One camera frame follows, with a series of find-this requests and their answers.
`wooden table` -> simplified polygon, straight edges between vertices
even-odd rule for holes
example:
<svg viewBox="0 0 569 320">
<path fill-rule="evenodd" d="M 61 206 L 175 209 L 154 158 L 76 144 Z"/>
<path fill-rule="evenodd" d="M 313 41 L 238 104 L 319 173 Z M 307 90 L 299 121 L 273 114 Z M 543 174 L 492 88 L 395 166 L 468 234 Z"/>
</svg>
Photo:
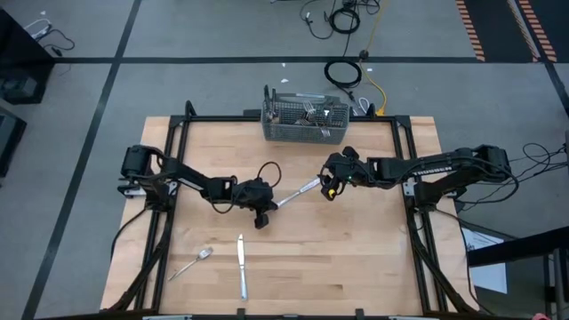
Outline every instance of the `wooden table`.
<svg viewBox="0 0 569 320">
<path fill-rule="evenodd" d="M 163 148 L 167 124 L 167 117 L 149 117 L 141 143 Z M 440 153 L 433 118 L 413 117 L 412 124 L 418 155 Z M 278 201 L 312 180 L 327 157 L 344 146 L 354 147 L 363 159 L 395 156 L 389 124 L 352 123 L 340 146 L 326 146 L 265 141 L 258 123 L 191 123 L 184 162 L 210 177 L 235 174 L 244 181 L 254 178 L 265 162 L 277 161 L 283 170 L 275 188 Z M 262 176 L 272 183 L 276 170 L 268 167 Z M 127 200 L 123 223 L 142 206 L 141 198 Z M 438 206 L 454 212 L 448 199 Z M 436 212 L 430 217 L 442 271 L 477 308 L 469 295 L 456 220 Z M 251 315 L 354 315 L 355 308 L 363 308 L 368 316 L 421 314 L 401 188 L 346 187 L 333 203 L 315 188 L 270 213 L 270 223 L 262 230 L 254 228 L 253 218 L 253 212 L 238 208 L 218 214 L 196 191 L 180 189 L 166 274 L 206 246 L 213 248 L 213 255 L 164 282 L 160 313 L 221 315 L 246 308 Z M 149 220 L 149 213 L 142 216 L 117 241 L 103 308 L 119 298 L 140 270 Z M 247 302 L 239 296 L 239 234 L 245 240 Z M 431 307 L 436 309 L 425 270 Z M 154 282 L 152 275 L 147 294 Z"/>
</svg>

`gray floor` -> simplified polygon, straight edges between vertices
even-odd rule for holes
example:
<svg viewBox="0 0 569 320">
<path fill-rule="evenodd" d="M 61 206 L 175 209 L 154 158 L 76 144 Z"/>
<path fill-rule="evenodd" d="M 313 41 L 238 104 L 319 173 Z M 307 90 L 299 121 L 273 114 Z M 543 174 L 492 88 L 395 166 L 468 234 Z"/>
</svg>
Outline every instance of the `gray floor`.
<svg viewBox="0 0 569 320">
<path fill-rule="evenodd" d="M 111 57 L 132 0 L 3 0 L 0 4 L 22 25 L 43 17 L 40 12 L 45 11 L 54 27 L 76 40 L 77 48 L 69 56 Z M 312 38 L 298 17 L 300 7 L 297 2 L 143 0 L 125 56 L 341 55 L 345 36 L 334 35 L 327 41 Z M 327 32 L 320 23 L 324 8 L 329 10 L 330 2 L 308 7 L 318 33 Z M 350 55 L 367 43 L 373 18 L 362 14 L 362 20 L 350 41 Z M 372 55 L 472 57 L 473 52 L 453 0 L 428 4 L 397 0 L 386 8 Z M 124 149 L 140 140 L 146 116 L 179 114 L 185 100 L 191 100 L 201 115 L 237 115 L 245 108 L 259 107 L 264 84 L 280 92 L 322 92 L 345 99 L 327 83 L 323 66 L 122 65 L 36 316 L 98 310 L 108 272 L 108 248 L 124 206 L 116 192 L 118 171 Z M 548 74 L 539 64 L 384 63 L 366 67 L 373 70 L 371 76 L 389 96 L 387 113 L 434 116 L 444 150 L 485 143 L 518 157 L 527 142 L 557 150 L 569 127 Z M 28 129 L 0 189 L 0 250 L 11 257 L 0 262 L 2 318 L 21 317 L 109 65 L 73 65 L 62 75 L 67 69 L 68 65 L 56 67 L 41 104 L 4 105 L 22 116 Z M 569 66 L 557 65 L 557 70 L 569 83 Z M 332 72 L 351 77 L 350 70 Z M 381 101 L 366 82 L 355 94 Z M 529 165 L 519 162 L 515 172 Z M 463 217 L 516 236 L 567 226 L 568 201 L 563 196 L 567 190 L 566 171 L 551 172 L 524 182 L 507 202 L 479 205 Z M 487 192 L 488 188 L 472 188 L 468 195 L 477 199 Z M 540 267 L 538 260 L 510 264 L 512 294 L 479 294 L 504 312 L 541 311 Z M 512 300 L 524 303 L 510 308 Z"/>
</svg>

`black metal frame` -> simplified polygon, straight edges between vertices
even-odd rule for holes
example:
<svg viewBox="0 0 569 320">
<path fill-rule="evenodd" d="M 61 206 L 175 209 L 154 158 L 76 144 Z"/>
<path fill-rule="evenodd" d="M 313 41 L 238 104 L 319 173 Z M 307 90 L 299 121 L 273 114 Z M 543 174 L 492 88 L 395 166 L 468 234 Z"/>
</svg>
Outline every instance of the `black metal frame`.
<svg viewBox="0 0 569 320">
<path fill-rule="evenodd" d="M 549 255 L 558 250 L 559 275 L 555 275 L 554 285 L 549 279 Z M 567 250 L 569 250 L 569 227 L 557 228 L 538 235 L 509 240 L 501 244 L 493 244 L 468 252 L 471 267 L 482 267 L 496 263 L 543 256 L 545 283 L 546 314 L 551 315 L 551 302 L 559 304 L 569 302 L 569 267 L 567 267 Z"/>
<path fill-rule="evenodd" d="M 352 123 L 382 123 L 390 124 L 391 132 L 393 135 L 394 149 L 396 157 L 404 158 L 403 147 L 401 143 L 401 136 L 399 134 L 399 128 L 403 128 L 405 132 L 407 147 L 409 150 L 409 157 L 416 158 L 417 151 L 414 144 L 413 130 L 411 127 L 411 119 L 409 116 L 375 116 L 374 110 L 368 112 L 366 116 L 352 116 L 350 122 Z M 186 112 L 183 116 L 171 116 L 168 126 L 168 133 L 166 135 L 166 142 L 164 145 L 164 153 L 167 156 L 172 154 L 174 134 L 178 127 L 181 127 L 181 136 L 178 146 L 177 158 L 181 161 L 184 159 L 185 149 L 188 141 L 188 129 L 190 123 L 193 122 L 259 122 L 260 121 L 260 110 L 246 110 L 242 116 L 198 116 L 196 111 L 192 107 L 191 103 L 187 101 Z M 415 250 L 413 252 L 413 263 L 415 267 L 415 275 L 417 277 L 417 286 L 419 291 L 419 296 L 421 299 L 421 310 L 423 316 L 437 317 L 439 319 L 487 319 L 487 320 L 498 320 L 498 319 L 514 319 L 505 318 L 497 316 L 486 316 L 483 314 L 473 314 L 473 313 L 456 313 L 448 312 L 448 306 L 446 303 L 446 294 L 444 289 L 449 289 L 452 291 L 453 288 L 446 281 L 445 276 L 438 270 L 438 260 L 437 260 L 437 249 L 435 246 L 435 239 L 433 236 L 433 230 L 430 224 L 429 214 L 427 212 L 421 212 L 420 217 L 422 220 L 423 232 L 425 236 L 426 247 L 423 246 L 421 239 L 419 238 L 419 233 L 417 231 L 417 225 L 415 223 L 415 207 L 413 205 L 413 198 L 411 196 L 406 196 L 405 192 L 402 192 L 404 197 L 405 212 L 407 218 L 407 224 L 409 227 L 410 242 L 413 245 L 420 245 L 423 252 L 426 253 L 425 256 L 421 257 L 421 254 L 417 253 Z M 167 212 L 152 212 L 152 217 L 148 229 L 148 237 L 146 248 L 143 257 L 142 269 L 140 273 L 136 276 L 130 288 L 137 288 L 137 290 L 131 290 L 130 297 L 124 300 L 124 297 L 111 309 L 101 310 L 98 314 L 90 315 L 80 315 L 80 316 L 63 316 L 50 318 L 54 319 L 142 319 L 144 316 L 158 316 L 160 309 L 160 300 L 162 297 L 162 290 L 164 288 L 164 278 L 166 271 L 166 262 L 170 247 L 170 240 L 172 235 L 172 226 L 174 222 L 175 213 L 175 202 L 177 198 L 177 193 L 171 195 L 173 197 L 174 206 Z M 156 232 L 161 215 L 165 214 L 164 232 L 160 238 L 160 241 L 155 247 Z M 158 263 L 158 268 L 156 272 L 156 282 L 152 294 L 152 302 L 150 308 L 144 308 L 144 300 L 146 298 L 147 286 L 146 281 L 148 274 L 154 269 L 154 266 Z M 425 263 L 431 272 L 434 272 L 433 283 L 435 286 L 435 291 L 437 294 L 437 305 L 438 311 L 431 308 L 429 302 L 429 293 L 427 290 L 427 281 L 425 278 L 425 270 L 423 267 Z M 134 300 L 133 310 L 126 310 L 130 305 L 132 300 Z M 388 316 L 365 316 L 362 309 L 355 309 L 355 314 L 353 316 L 301 316 L 301 315 L 280 315 L 280 316 L 265 316 L 265 315 L 255 315 L 246 316 L 245 310 L 239 308 L 234 315 L 192 315 L 191 319 L 285 319 L 288 317 L 295 317 L 297 319 L 389 319 Z"/>
</svg>

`yellow cable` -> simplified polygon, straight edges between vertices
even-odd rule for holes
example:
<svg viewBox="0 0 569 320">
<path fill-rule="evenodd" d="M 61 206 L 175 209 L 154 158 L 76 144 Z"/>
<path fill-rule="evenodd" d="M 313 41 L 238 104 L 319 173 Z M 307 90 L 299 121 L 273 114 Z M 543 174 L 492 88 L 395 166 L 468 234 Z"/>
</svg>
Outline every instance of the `yellow cable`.
<svg viewBox="0 0 569 320">
<path fill-rule="evenodd" d="M 375 19 L 375 22 L 373 23 L 373 29 L 372 29 L 372 34 L 370 35 L 370 41 L 367 43 L 367 46 L 365 47 L 365 50 L 367 52 L 369 52 L 370 47 L 372 46 L 372 42 L 373 42 L 373 35 L 375 35 L 375 29 L 377 28 L 379 22 L 380 22 L 380 17 L 381 17 L 381 13 L 383 12 L 383 9 L 387 6 L 387 3 L 389 2 L 388 0 L 384 0 L 383 2 L 385 2 L 384 5 L 380 5 L 380 11 L 377 14 L 377 18 Z M 383 96 L 383 103 L 381 104 L 381 107 L 375 112 L 376 116 L 384 116 L 385 115 L 385 107 L 388 104 L 388 95 L 385 94 L 385 92 L 383 91 L 383 89 L 381 89 L 381 87 L 376 84 L 371 78 L 370 76 L 367 74 L 367 71 L 365 70 L 365 68 L 362 66 L 362 60 L 360 59 L 359 61 L 359 67 L 362 69 L 362 72 L 364 72 L 365 77 L 367 78 L 367 80 L 373 84 L 374 87 L 377 88 L 377 90 L 379 90 L 381 92 L 381 95 Z"/>
<path fill-rule="evenodd" d="M 381 107 L 375 111 L 375 115 L 376 116 L 384 116 L 385 115 L 385 107 L 388 104 L 388 95 L 385 94 L 385 92 L 383 91 L 383 89 L 381 89 L 381 87 L 376 84 L 367 74 L 367 71 L 365 71 L 364 67 L 362 66 L 362 61 L 359 61 L 359 67 L 362 69 L 362 71 L 364 72 L 365 77 L 367 78 L 367 80 L 369 82 L 371 82 L 373 84 L 374 87 L 377 88 L 377 90 L 379 90 L 381 92 L 381 95 L 383 96 L 383 103 L 381 104 Z"/>
</svg>

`black cable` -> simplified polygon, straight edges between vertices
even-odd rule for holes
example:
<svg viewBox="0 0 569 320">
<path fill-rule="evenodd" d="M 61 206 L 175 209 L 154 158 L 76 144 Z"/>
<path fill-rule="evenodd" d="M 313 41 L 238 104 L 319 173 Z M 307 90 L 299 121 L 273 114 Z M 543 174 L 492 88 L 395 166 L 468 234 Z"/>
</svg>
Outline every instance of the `black cable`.
<svg viewBox="0 0 569 320">
<path fill-rule="evenodd" d="M 311 34 L 314 38 L 320 39 L 320 40 L 326 40 L 326 39 L 329 39 L 329 38 L 334 34 L 334 30 L 333 30 L 333 29 L 330 30 L 330 34 L 329 34 L 328 36 L 317 36 L 317 35 L 314 33 L 314 31 L 312 30 L 312 26 L 311 26 L 311 24 L 312 24 L 314 21 L 313 21 L 313 20 L 310 20 L 309 17 L 304 16 L 304 14 L 302 13 L 302 12 L 304 11 L 304 8 L 305 8 L 307 5 L 312 4 L 312 3 L 315 2 L 315 1 L 319 1 L 319 0 L 310 0 L 310 1 L 308 1 L 307 3 L 305 3 L 305 4 L 301 7 L 301 10 L 299 11 L 299 16 L 301 17 L 301 20 L 304 21 L 304 22 L 307 24 L 307 26 L 309 26 L 310 34 Z M 333 1 L 332 9 L 330 10 L 330 13 L 331 13 L 331 14 L 332 14 L 332 12 L 334 12 L 335 6 L 336 6 L 336 0 Z M 327 15 L 326 12 L 324 12 L 324 20 L 325 20 L 326 22 L 329 22 L 328 15 Z"/>
<path fill-rule="evenodd" d="M 542 156 L 547 156 L 547 158 L 546 158 L 544 161 L 540 161 L 540 160 L 534 159 L 536 156 L 530 156 L 530 155 L 528 155 L 528 153 L 527 153 L 527 151 L 526 151 L 525 149 L 526 149 L 527 147 L 530 147 L 530 146 L 536 146 L 536 147 L 538 147 L 538 148 L 541 148 L 543 151 L 545 151 L 545 154 L 543 154 Z M 521 182 L 523 182 L 523 181 L 526 181 L 526 180 L 529 180 L 529 179 L 532 179 L 532 178 L 535 178 L 535 177 L 537 177 L 537 176 L 539 176 L 539 175 L 541 175 L 541 174 L 543 174 L 543 173 L 545 173 L 545 172 L 549 172 L 549 171 L 553 171 L 553 170 L 557 170 L 557 169 L 561 169 L 561 168 L 565 167 L 565 166 L 567 165 L 566 162 L 565 162 L 565 163 L 555 163 L 555 164 L 553 164 L 553 165 L 554 165 L 553 167 L 549 167 L 550 165 L 552 165 L 552 163 L 551 163 L 551 157 L 556 156 L 556 155 L 562 153 L 564 149 L 565 149 L 565 146 L 561 147 L 561 148 L 560 148 L 558 151 L 556 151 L 556 152 L 550 153 L 545 147 L 543 147 L 543 146 L 542 146 L 541 144 L 539 144 L 539 143 L 533 143 L 533 142 L 532 142 L 532 143 L 526 143 L 526 144 L 524 144 L 524 146 L 522 147 L 522 152 L 524 153 L 525 157 L 518 158 L 517 160 L 521 160 L 521 159 L 526 159 L 526 158 L 527 158 L 527 159 L 530 159 L 530 160 L 534 161 L 535 164 L 532 165 L 531 167 L 529 167 L 529 168 L 523 170 L 520 174 L 518 174 L 518 175 L 516 176 L 516 178 L 522 177 L 524 174 L 526 174 L 527 172 L 529 172 L 530 170 L 532 170 L 533 168 L 537 167 L 537 166 L 540 165 L 540 164 L 544 165 L 544 167 L 543 167 L 543 169 L 541 169 L 540 171 L 534 173 L 532 176 L 526 177 L 526 178 L 524 178 L 524 179 L 519 180 L 518 182 L 516 182 L 516 185 L 519 186 L 519 183 L 521 183 Z M 509 186 L 509 185 L 511 185 L 511 184 L 513 184 L 513 183 L 514 183 L 513 181 L 507 181 L 507 182 L 501 184 L 498 188 L 496 188 L 496 189 L 495 189 L 492 193 L 490 193 L 489 195 L 483 196 L 483 197 L 479 198 L 479 199 L 476 200 L 476 201 L 463 201 L 463 200 L 455 200 L 455 201 L 458 202 L 458 203 L 462 203 L 462 204 L 472 204 L 472 205 L 471 205 L 470 207 L 468 207 L 468 208 L 463 208 L 463 209 L 461 209 L 461 212 L 466 212 L 466 211 L 471 210 L 472 208 L 474 208 L 475 206 L 477 206 L 477 205 L 479 205 L 479 204 L 492 203 L 492 202 L 484 201 L 484 200 L 487 199 L 487 198 L 489 198 L 489 197 L 491 197 L 491 196 L 493 196 L 493 195 L 495 195 L 498 191 L 500 191 L 501 189 L 503 189 L 503 188 L 505 188 L 506 186 Z M 479 183 L 479 184 L 485 184 L 485 185 L 491 184 L 491 185 L 496 185 L 496 184 L 484 183 L 484 182 Z"/>
<path fill-rule="evenodd" d="M 63 71 L 63 72 L 61 72 L 61 73 L 58 74 L 57 76 L 63 76 L 63 75 L 65 75 L 65 74 L 67 74 L 69 71 L 71 71 L 71 67 L 72 67 L 72 66 L 73 66 L 73 65 L 72 65 L 71 63 L 69 63 L 69 64 L 68 64 L 68 69 L 65 70 L 65 71 Z"/>
<path fill-rule="evenodd" d="M 52 48 L 55 48 L 55 49 L 58 49 L 58 50 L 63 50 L 63 51 L 71 51 L 71 50 L 75 49 L 75 42 L 74 42 L 73 40 L 69 39 L 67 36 L 65 36 L 65 34 L 64 34 L 61 30 L 56 29 L 56 28 L 49 30 L 49 31 L 48 31 L 41 39 L 39 39 L 38 41 L 41 41 L 41 40 L 45 39 L 46 37 L 48 37 L 48 36 L 49 36 L 51 33 L 53 33 L 53 32 L 59 33 L 61 36 L 63 36 L 63 38 L 64 38 L 65 40 L 67 40 L 69 43 L 71 43 L 71 46 L 68 47 L 68 48 L 63 48 L 63 47 L 60 47 L 60 46 L 58 46 L 58 45 L 56 45 L 56 44 L 45 44 L 45 45 L 43 46 L 44 49 L 45 49 L 46 47 L 52 47 Z"/>
<path fill-rule="evenodd" d="M 130 225 L 131 223 L 133 223 L 135 220 L 137 220 L 144 212 L 147 211 L 148 208 L 143 208 L 140 212 L 138 212 L 134 217 L 132 217 L 130 220 L 126 221 L 126 223 L 120 228 L 118 229 L 118 231 L 116 232 L 115 238 L 113 239 L 113 243 L 110 246 L 110 259 L 111 261 L 113 260 L 113 254 L 115 253 L 115 245 L 116 245 L 116 240 L 118 239 L 118 237 L 121 235 L 121 233 L 123 232 L 123 230 L 128 227 L 128 225 Z"/>
<path fill-rule="evenodd" d="M 369 0 L 361 0 L 361 1 L 362 3 L 357 5 L 363 5 L 365 7 L 365 10 L 367 11 L 367 14 L 369 15 L 374 15 L 375 13 L 378 13 L 381 9 L 379 0 L 372 0 L 375 4 L 369 4 Z M 376 7 L 377 10 L 374 12 L 370 12 L 370 8 L 373 7 Z"/>
<path fill-rule="evenodd" d="M 271 188 L 276 187 L 276 185 L 281 181 L 281 178 L 283 178 L 283 173 L 281 172 L 281 167 L 278 165 L 278 163 L 274 162 L 274 161 L 268 161 L 266 162 L 264 165 L 262 165 L 259 169 L 259 172 L 257 172 L 257 178 L 260 178 L 260 173 L 263 171 L 263 169 L 265 169 L 265 167 L 269 164 L 273 164 L 276 169 L 278 170 L 278 179 L 276 180 L 275 184 L 270 186 Z"/>
<path fill-rule="evenodd" d="M 490 314 L 491 316 L 494 315 L 494 313 L 492 311 L 490 311 L 487 307 L 485 307 L 482 303 L 480 303 L 480 301 L 478 301 L 477 297 L 474 296 L 474 293 L 472 292 L 472 281 L 470 280 L 470 266 L 469 266 L 469 248 L 466 244 L 466 237 L 464 236 L 464 231 L 462 231 L 461 228 L 461 224 L 459 222 L 459 230 L 461 231 L 461 236 L 462 236 L 462 242 L 464 243 L 464 251 L 465 251 L 465 257 L 466 257 L 466 276 L 469 282 L 469 293 L 470 293 L 470 297 L 472 298 L 473 301 L 476 302 L 476 304 L 483 309 L 484 311 L 486 311 L 488 314 Z"/>
<path fill-rule="evenodd" d="M 423 221 L 421 219 L 421 222 L 422 222 L 421 226 L 419 228 L 417 228 L 415 231 L 421 231 L 421 230 L 423 230 L 423 228 L 425 228 L 425 221 Z"/>
<path fill-rule="evenodd" d="M 275 182 L 274 185 L 270 186 L 270 188 L 274 188 L 274 187 L 276 187 L 276 185 L 281 181 L 281 178 L 283 177 L 283 174 L 282 174 L 282 171 L 281 171 L 281 167 L 280 167 L 280 165 L 278 165 L 278 163 L 276 163 L 276 162 L 274 162 L 274 161 L 268 161 L 268 162 L 266 162 L 265 164 L 263 164 L 263 165 L 260 167 L 259 172 L 257 172 L 257 178 L 260 178 L 260 174 L 262 173 L 263 169 L 264 169 L 267 165 L 269 165 L 269 164 L 274 164 L 274 165 L 276 166 L 276 169 L 278 170 L 278 179 L 276 180 L 276 182 Z M 237 184 L 237 177 L 236 177 L 236 176 L 232 176 L 231 178 L 234 179 L 234 184 Z M 219 214 L 225 214 L 225 213 L 230 212 L 231 209 L 233 209 L 233 207 L 235 206 L 235 199 L 238 199 L 239 196 L 241 196 L 241 194 L 244 192 L 244 190 L 245 190 L 246 188 L 241 188 L 241 190 L 239 190 L 239 193 L 237 193 L 236 196 L 232 196 L 231 201 L 230 201 L 230 206 L 229 206 L 229 208 L 228 208 L 227 210 L 221 211 L 221 210 L 219 210 L 218 208 L 215 207 L 215 204 L 213 204 L 213 203 L 210 202 L 210 204 L 212 205 L 212 208 L 213 208 L 217 213 L 219 213 Z"/>
<path fill-rule="evenodd" d="M 498 231 L 498 230 L 494 230 L 494 229 L 491 229 L 491 228 L 487 228 L 487 227 L 480 226 L 480 225 L 478 225 L 478 224 L 476 224 L 476 223 L 468 222 L 468 221 L 466 221 L 466 220 L 464 220 L 464 219 L 462 219 L 462 218 L 460 218 L 460 217 L 458 217 L 458 216 L 456 216 L 456 215 L 454 215 L 454 214 L 451 214 L 451 213 L 449 213 L 449 212 L 442 211 L 442 210 L 440 210 L 440 209 L 438 209 L 438 208 L 436 208 L 435 210 L 438 211 L 438 212 L 440 212 L 440 213 L 443 213 L 444 215 L 447 215 L 447 216 L 449 216 L 449 217 L 451 217 L 451 218 L 453 218 L 453 219 L 455 219 L 455 220 L 457 220 L 457 221 L 459 221 L 460 223 L 466 225 L 467 227 L 479 228 L 479 229 L 481 229 L 481 230 L 487 231 L 488 233 L 500 235 L 501 237 L 509 238 L 509 239 L 511 239 L 511 240 L 516 240 L 516 239 L 517 239 L 517 236 L 509 235 L 509 234 L 507 234 L 507 233 L 504 233 L 504 232 L 501 232 L 501 231 Z"/>
<path fill-rule="evenodd" d="M 349 28 L 347 29 L 338 28 L 338 26 L 336 25 L 336 16 L 338 16 L 338 14 L 344 14 L 352 17 L 352 21 L 349 24 Z M 338 32 L 339 34 L 342 35 L 351 35 L 357 31 L 361 20 L 359 19 L 359 14 L 357 14 L 356 11 L 349 9 L 348 7 L 343 7 L 332 13 L 332 15 L 329 18 L 329 22 L 330 22 L 330 27 L 332 27 L 332 30 L 334 30 L 335 32 Z"/>
<path fill-rule="evenodd" d="M 352 21 L 349 23 L 349 27 L 352 28 L 352 25 L 354 24 L 354 16 L 352 16 Z M 346 52 L 348 52 L 348 46 L 349 46 L 349 38 L 352 36 L 351 33 L 348 33 L 348 40 L 346 40 L 346 46 L 344 47 L 344 53 L 341 55 L 342 58 L 346 57 Z"/>
<path fill-rule="evenodd" d="M 455 215 L 453 215 L 453 214 L 451 214 L 451 213 L 449 213 L 449 212 L 444 212 L 444 211 L 442 211 L 442 210 L 439 210 L 438 208 L 436 208 L 435 210 L 436 210 L 437 212 L 441 212 L 441 213 L 443 213 L 443 214 L 445 214 L 445 215 L 447 215 L 447 216 L 449 216 L 449 217 L 455 219 L 455 220 L 458 222 L 458 224 L 459 224 L 459 230 L 461 231 L 462 242 L 464 243 L 464 251 L 465 251 L 465 253 L 466 253 L 466 254 L 465 254 L 465 256 L 466 256 L 466 272 L 467 272 L 467 280 L 468 280 L 468 282 L 469 282 L 469 293 L 470 293 L 470 297 L 472 297 L 472 300 L 474 300 L 474 301 L 476 302 L 476 304 L 477 304 L 481 309 L 483 309 L 485 312 L 487 312 L 488 314 L 490 314 L 490 315 L 493 316 L 494 313 L 493 313 L 492 311 L 490 311 L 487 307 L 485 307 L 482 303 L 480 303 L 480 301 L 478 301 L 478 299 L 474 296 L 474 293 L 472 292 L 472 282 L 471 282 L 471 280 L 470 280 L 470 266 L 469 266 L 470 264 L 469 264 L 469 254 L 468 254 L 469 248 L 468 248 L 467 243 L 466 243 L 466 237 L 464 236 L 464 231 L 462 231 L 462 222 L 463 222 L 464 220 L 462 220 L 461 218 L 459 218 L 459 217 L 457 217 L 457 216 L 455 216 Z"/>
<path fill-rule="evenodd" d="M 332 76 L 330 76 L 330 67 L 336 63 L 346 63 L 347 65 L 349 65 L 353 69 L 355 69 L 357 72 L 356 79 L 354 81 L 350 81 L 350 82 L 342 82 L 342 81 L 337 81 L 337 80 L 333 79 Z M 344 91 L 344 93 L 346 93 L 348 95 L 350 100 L 356 101 L 356 98 L 354 98 L 354 93 L 352 91 L 348 90 L 348 89 L 352 89 L 352 88 L 357 87 L 359 85 L 359 83 L 362 81 L 362 70 L 359 68 L 359 66 L 355 62 L 344 60 L 344 59 L 328 61 L 328 63 L 326 63 L 326 65 L 324 66 L 324 76 L 326 77 L 326 79 L 330 83 L 332 83 L 333 85 L 338 87 L 338 89 Z"/>
</svg>

